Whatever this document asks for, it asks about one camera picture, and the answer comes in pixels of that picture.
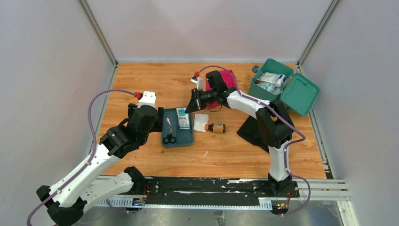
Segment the white gauze pack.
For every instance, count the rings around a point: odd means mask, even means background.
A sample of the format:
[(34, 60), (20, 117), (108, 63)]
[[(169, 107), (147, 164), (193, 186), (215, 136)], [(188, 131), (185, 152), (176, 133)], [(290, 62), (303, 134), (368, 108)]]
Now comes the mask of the white gauze pack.
[(275, 73), (263, 73), (257, 80), (256, 84), (259, 83), (270, 83), (270, 84), (275, 84), (278, 79), (280, 78), (281, 74), (275, 74)]

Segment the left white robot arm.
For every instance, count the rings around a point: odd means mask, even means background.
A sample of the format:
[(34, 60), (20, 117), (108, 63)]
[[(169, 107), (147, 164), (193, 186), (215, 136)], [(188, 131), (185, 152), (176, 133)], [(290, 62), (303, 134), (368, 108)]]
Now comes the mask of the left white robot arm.
[(150, 105), (128, 106), (129, 115), (111, 127), (87, 156), (66, 177), (52, 186), (41, 186), (36, 194), (58, 226), (72, 226), (96, 204), (120, 193), (145, 194), (149, 188), (136, 167), (97, 185), (92, 182), (129, 152), (139, 149), (151, 132), (161, 132), (164, 108)]

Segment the black handled scissors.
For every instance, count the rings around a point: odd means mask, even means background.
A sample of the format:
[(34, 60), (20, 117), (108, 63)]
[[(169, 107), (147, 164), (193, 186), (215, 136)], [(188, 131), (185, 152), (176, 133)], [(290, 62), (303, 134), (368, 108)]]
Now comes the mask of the black handled scissors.
[(174, 144), (174, 143), (176, 143), (176, 137), (172, 133), (173, 132), (172, 124), (168, 117), (166, 118), (166, 123), (168, 125), (168, 133), (165, 137), (163, 137), (163, 143), (164, 144)]

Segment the teal divided tray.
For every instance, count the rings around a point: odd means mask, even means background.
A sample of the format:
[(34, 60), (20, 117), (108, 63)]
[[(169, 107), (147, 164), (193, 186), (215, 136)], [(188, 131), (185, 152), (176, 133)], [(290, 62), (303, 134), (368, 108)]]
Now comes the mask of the teal divided tray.
[[(166, 148), (171, 147), (181, 147), (181, 146), (190, 146), (194, 142), (194, 132), (193, 132), (193, 123), (192, 123), (192, 114), (188, 114), (190, 118), (190, 129), (179, 129), (178, 121), (177, 121), (177, 113), (176, 108), (166, 108), (163, 114), (163, 125), (161, 132), (161, 144)], [(174, 144), (164, 144), (163, 137), (165, 137), (168, 133), (168, 125), (166, 123), (166, 118), (169, 118), (172, 124), (172, 133), (176, 137), (176, 143)]]

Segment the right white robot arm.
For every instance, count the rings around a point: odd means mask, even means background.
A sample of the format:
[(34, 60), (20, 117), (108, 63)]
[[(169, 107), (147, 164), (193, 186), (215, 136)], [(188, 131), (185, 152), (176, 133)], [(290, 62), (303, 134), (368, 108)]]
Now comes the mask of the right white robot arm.
[(269, 148), (271, 161), (268, 173), (269, 191), (282, 196), (292, 181), (288, 166), (288, 143), (292, 139), (293, 124), (282, 104), (268, 102), (228, 87), (219, 71), (206, 74), (209, 90), (192, 89), (185, 113), (203, 110), (209, 103), (217, 102), (227, 108), (246, 113), (256, 120), (261, 139)]

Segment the small white blue tube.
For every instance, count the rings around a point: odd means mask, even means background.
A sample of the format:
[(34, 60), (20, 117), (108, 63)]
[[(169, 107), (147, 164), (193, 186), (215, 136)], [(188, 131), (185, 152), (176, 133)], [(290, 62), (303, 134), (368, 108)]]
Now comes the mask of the small white blue tube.
[(275, 82), (275, 86), (276, 87), (281, 87), (281, 85), (285, 82), (286, 78), (287, 77), (284, 74), (280, 74), (279, 77), (277, 78), (276, 82)]

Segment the clear bag of items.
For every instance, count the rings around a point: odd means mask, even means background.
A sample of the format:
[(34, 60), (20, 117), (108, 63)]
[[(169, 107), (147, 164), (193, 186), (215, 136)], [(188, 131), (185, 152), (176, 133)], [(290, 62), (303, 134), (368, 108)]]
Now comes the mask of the clear bag of items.
[(281, 92), (281, 87), (278, 87), (275, 84), (266, 85), (266, 91), (273, 95), (279, 95)]

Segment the brown orange-cap bottle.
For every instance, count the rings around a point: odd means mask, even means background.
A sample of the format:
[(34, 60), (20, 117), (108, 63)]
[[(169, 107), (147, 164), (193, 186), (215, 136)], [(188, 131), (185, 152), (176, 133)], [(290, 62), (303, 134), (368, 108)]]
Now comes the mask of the brown orange-cap bottle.
[(226, 132), (226, 125), (221, 124), (221, 123), (212, 123), (212, 124), (206, 124), (205, 125), (205, 130), (210, 131), (213, 133), (225, 133)]

